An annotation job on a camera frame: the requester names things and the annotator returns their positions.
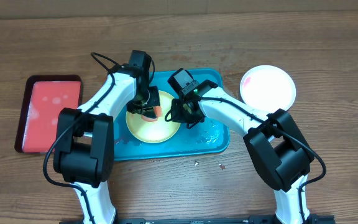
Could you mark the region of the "yellow-green plate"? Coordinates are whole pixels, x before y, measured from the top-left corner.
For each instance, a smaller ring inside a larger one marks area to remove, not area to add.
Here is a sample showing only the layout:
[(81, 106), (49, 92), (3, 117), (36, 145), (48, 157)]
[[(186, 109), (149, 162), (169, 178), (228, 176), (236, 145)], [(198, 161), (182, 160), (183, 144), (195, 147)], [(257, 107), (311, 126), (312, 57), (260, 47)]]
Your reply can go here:
[(170, 110), (173, 96), (159, 91), (161, 113), (156, 121), (145, 121), (139, 114), (126, 113), (126, 124), (131, 134), (146, 143), (160, 143), (170, 139), (179, 130), (180, 123), (166, 122), (165, 115)]

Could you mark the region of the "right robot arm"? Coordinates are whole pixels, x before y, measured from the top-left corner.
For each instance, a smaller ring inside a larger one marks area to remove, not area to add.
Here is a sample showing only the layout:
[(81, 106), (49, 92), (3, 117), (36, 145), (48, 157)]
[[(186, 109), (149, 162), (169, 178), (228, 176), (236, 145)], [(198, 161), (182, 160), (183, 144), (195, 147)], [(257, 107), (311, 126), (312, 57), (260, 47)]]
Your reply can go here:
[(290, 114), (263, 112), (228, 95), (211, 80), (198, 82), (180, 68), (168, 79), (178, 95), (166, 121), (185, 123), (188, 129), (206, 118), (219, 121), (242, 136), (255, 170), (273, 189), (280, 223), (307, 223), (310, 211), (303, 187), (314, 155)]

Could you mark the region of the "dark green sponge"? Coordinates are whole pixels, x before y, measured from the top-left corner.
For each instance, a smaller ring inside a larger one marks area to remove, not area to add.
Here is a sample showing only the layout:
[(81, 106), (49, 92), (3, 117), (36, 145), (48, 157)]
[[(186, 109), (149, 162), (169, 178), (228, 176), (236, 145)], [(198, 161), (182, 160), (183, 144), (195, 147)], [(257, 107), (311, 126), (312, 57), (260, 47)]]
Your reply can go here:
[(141, 118), (146, 122), (154, 122), (162, 116), (161, 106), (154, 106), (153, 108), (146, 110), (142, 113)]

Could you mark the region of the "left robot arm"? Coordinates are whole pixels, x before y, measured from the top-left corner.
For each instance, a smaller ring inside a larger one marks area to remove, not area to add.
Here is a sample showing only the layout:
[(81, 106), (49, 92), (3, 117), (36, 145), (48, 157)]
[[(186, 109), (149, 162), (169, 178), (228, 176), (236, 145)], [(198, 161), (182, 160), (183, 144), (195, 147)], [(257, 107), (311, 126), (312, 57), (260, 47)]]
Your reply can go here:
[(114, 120), (121, 110), (146, 121), (161, 114), (158, 88), (150, 84), (155, 65), (149, 54), (133, 50), (128, 63), (105, 69), (107, 80), (90, 100), (61, 110), (57, 136), (43, 164), (48, 182), (75, 190), (82, 223), (118, 222), (108, 179), (114, 164)]

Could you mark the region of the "white plate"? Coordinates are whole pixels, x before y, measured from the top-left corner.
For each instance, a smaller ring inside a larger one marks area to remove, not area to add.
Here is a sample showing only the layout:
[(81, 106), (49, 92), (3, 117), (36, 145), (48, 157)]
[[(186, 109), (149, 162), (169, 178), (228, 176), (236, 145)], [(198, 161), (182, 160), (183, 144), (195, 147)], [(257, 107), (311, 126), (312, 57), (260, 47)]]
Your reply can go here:
[(245, 104), (269, 113), (289, 110), (296, 99), (296, 86), (291, 76), (273, 65), (258, 65), (248, 70), (239, 90)]

